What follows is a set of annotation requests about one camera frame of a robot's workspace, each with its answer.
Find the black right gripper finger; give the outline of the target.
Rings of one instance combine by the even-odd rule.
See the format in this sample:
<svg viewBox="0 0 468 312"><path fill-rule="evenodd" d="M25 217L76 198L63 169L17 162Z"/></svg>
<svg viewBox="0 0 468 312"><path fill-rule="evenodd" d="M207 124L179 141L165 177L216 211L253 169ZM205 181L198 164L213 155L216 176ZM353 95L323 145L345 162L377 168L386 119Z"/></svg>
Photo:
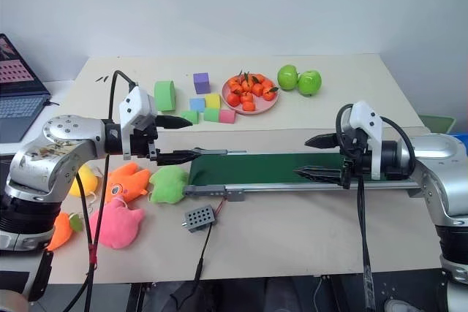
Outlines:
<svg viewBox="0 0 468 312"><path fill-rule="evenodd" d="M340 170L320 167L301 167L294 170L294 173L316 183L342 183L344 180Z"/></svg>
<svg viewBox="0 0 468 312"><path fill-rule="evenodd" d="M336 133L320 134L308 139L305 146L319 149L332 149L339 147L339 141Z"/></svg>

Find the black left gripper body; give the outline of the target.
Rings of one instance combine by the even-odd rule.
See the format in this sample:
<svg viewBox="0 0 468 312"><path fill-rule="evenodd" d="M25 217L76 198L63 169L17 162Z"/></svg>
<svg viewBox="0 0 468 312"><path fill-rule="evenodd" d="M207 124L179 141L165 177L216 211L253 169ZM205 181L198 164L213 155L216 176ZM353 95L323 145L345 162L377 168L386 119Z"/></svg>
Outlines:
<svg viewBox="0 0 468 312"><path fill-rule="evenodd" d="M144 130L134 129L130 135L131 155L156 161L158 149L155 147L155 140L157 138L158 133L153 124Z"/></svg>

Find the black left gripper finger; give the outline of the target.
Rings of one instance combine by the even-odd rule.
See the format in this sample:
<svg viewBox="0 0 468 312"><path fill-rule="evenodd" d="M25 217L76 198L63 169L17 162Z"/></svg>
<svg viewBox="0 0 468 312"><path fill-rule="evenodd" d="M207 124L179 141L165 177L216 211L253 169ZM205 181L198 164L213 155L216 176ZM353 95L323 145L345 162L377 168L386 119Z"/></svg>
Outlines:
<svg viewBox="0 0 468 312"><path fill-rule="evenodd" d="M156 150L156 162L159 166L185 164L201 156L200 148L190 150L173 151L171 153L162 153L160 149Z"/></svg>
<svg viewBox="0 0 468 312"><path fill-rule="evenodd" d="M180 116L158 115L156 117L156 126L163 129L182 129L192 125L191 121Z"/></svg>

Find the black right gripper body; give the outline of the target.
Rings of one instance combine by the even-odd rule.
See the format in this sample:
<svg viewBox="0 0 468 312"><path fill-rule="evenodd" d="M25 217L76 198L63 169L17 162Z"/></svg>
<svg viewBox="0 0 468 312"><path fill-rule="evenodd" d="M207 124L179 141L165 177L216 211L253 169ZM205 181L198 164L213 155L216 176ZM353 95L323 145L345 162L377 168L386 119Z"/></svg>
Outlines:
<svg viewBox="0 0 468 312"><path fill-rule="evenodd" d="M340 154L344 156L340 175L340 184L344 189L350 188L352 179L370 174L370 151L367 139L368 135L362 129L350 133L338 133Z"/></svg>

